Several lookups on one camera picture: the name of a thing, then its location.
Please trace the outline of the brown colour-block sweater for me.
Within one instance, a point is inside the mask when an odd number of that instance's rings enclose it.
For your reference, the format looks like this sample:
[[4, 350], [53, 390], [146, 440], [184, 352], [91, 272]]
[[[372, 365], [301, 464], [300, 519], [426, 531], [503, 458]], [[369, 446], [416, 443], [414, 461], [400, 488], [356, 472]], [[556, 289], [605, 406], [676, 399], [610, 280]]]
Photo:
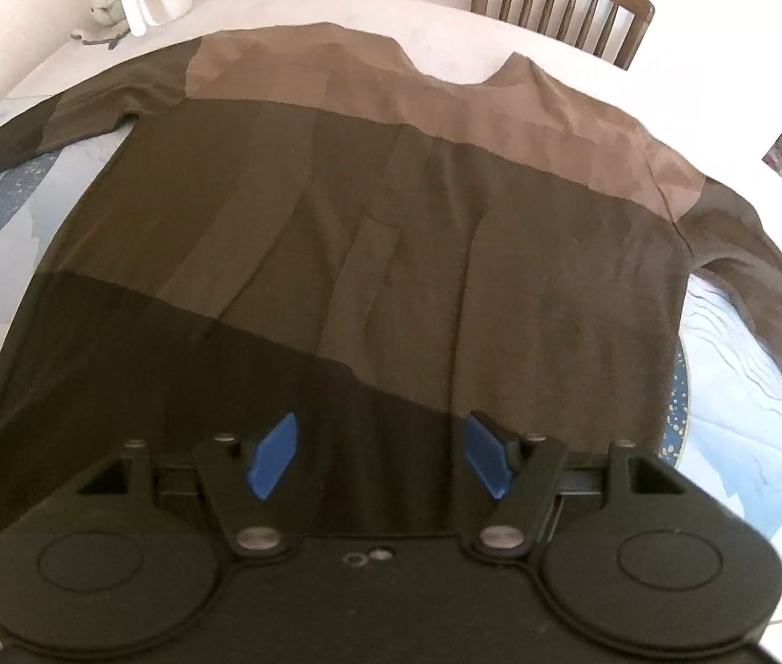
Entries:
[[460, 86], [338, 25], [214, 33], [22, 112], [0, 174], [119, 125], [1, 348], [0, 532], [126, 440], [284, 415], [284, 528], [461, 528], [488, 502], [456, 450], [472, 412], [658, 445], [691, 276], [782, 372], [754, 207], [523, 55]]

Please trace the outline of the blue patterned table mat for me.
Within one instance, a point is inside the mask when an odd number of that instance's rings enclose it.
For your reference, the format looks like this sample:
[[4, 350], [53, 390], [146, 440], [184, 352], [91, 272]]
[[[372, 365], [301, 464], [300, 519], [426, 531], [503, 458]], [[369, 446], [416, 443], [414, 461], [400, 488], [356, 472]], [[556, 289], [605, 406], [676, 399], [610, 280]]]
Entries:
[[[46, 246], [117, 150], [81, 142], [0, 174], [0, 346]], [[694, 277], [680, 319], [690, 404], [663, 450], [686, 475], [782, 546], [782, 375], [731, 295]]]

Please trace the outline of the wooden slatted chair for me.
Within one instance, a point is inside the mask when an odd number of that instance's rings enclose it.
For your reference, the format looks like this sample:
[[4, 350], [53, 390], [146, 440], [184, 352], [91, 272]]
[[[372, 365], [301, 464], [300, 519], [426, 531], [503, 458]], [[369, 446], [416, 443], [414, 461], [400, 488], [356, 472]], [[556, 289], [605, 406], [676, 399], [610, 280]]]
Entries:
[[627, 70], [654, 19], [655, 6], [650, 0], [471, 0], [471, 11]]

